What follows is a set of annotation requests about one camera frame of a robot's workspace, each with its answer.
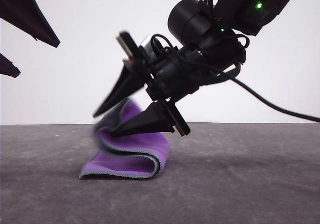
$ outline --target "cloth fold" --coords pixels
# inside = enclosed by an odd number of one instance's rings
[[[125,99],[95,125],[94,136],[100,151],[82,168],[79,177],[114,175],[129,178],[151,178],[166,164],[170,145],[162,133],[143,133],[111,138],[110,131],[141,110]]]

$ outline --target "green led light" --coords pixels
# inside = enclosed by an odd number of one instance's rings
[[[255,7],[256,7],[256,8],[262,8],[262,3],[259,1],[259,2],[256,4]]]

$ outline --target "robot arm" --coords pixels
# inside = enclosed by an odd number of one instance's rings
[[[174,132],[173,126],[182,136],[187,135],[190,128],[175,103],[196,92],[202,85],[229,79],[241,83],[235,77],[246,61],[249,38],[244,34],[257,35],[289,0],[218,0],[216,5],[212,1],[182,0],[171,11],[168,28],[182,43],[181,49],[173,47],[160,34],[153,35],[139,47],[127,32],[119,34],[117,39],[128,54],[128,60],[124,61],[115,87],[94,116],[108,111],[145,84],[153,103],[144,112],[114,129],[111,133],[114,137]],[[163,38],[168,46],[163,47],[157,37]],[[238,38],[245,38],[246,44],[242,45]],[[232,65],[235,68],[224,73]],[[296,114],[276,106],[272,108],[290,115]],[[298,115],[320,121],[319,118]]]

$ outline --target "gray floor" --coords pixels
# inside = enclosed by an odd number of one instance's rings
[[[79,180],[91,125],[2,126],[2,223],[320,223],[320,125],[190,127],[153,179]]]

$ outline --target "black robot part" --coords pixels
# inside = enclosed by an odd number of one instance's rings
[[[200,86],[225,82],[240,73],[246,61],[249,39],[233,29],[256,35],[276,17],[289,0],[182,0],[168,18],[170,32],[183,44],[173,47],[156,34],[149,44],[139,46],[127,32],[117,38],[128,55],[121,76],[108,98],[95,113],[106,112],[144,85],[153,103],[142,113],[112,131],[114,137],[145,133],[173,132],[183,135],[190,128],[175,103]],[[162,46],[156,38],[163,38]],[[238,40],[245,38],[245,45]]]
[[[39,9],[36,0],[0,0],[0,18],[53,47],[60,41]],[[20,71],[0,57],[0,74],[17,77]]]

